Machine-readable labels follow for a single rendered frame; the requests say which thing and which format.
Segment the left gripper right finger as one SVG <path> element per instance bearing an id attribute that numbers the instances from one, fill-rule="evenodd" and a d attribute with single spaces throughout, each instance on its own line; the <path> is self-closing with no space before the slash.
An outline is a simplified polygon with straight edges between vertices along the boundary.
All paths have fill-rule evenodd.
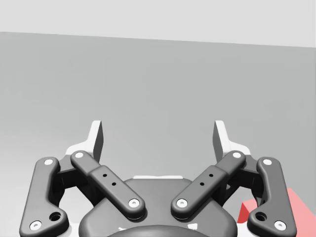
<path id="1" fill-rule="evenodd" d="M 213 129 L 217 163 L 209 166 L 171 202 L 171 214 L 186 220 L 210 198 L 223 205 L 239 188 L 251 190 L 257 207 L 247 218 L 248 230 L 259 237 L 296 237 L 281 163 L 276 158 L 255 160 L 248 147 L 231 141 L 223 121 Z"/>

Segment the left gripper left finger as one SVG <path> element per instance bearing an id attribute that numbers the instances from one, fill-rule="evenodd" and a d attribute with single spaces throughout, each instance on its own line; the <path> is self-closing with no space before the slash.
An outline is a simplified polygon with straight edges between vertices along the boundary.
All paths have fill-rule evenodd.
<path id="1" fill-rule="evenodd" d="M 39 159 L 34 167 L 19 228 L 20 237 L 58 237 L 69 226 L 67 213 L 59 204 L 68 188 L 78 187 L 97 205 L 109 200 L 129 220 L 142 218 L 144 200 L 107 166 L 99 163 L 103 148 L 102 123 L 95 120 L 87 139 L 72 145 L 65 156 Z"/>

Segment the pink cube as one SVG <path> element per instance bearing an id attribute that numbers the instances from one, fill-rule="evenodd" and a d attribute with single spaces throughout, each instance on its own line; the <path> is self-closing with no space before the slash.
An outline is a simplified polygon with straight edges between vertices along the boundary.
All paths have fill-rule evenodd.
<path id="1" fill-rule="evenodd" d="M 287 191 L 297 227 L 296 237 L 316 237 L 316 216 L 291 188 Z M 237 220 L 237 237 L 257 237 L 247 229 L 246 224 L 249 213 L 256 207 L 254 198 L 242 202 Z"/>

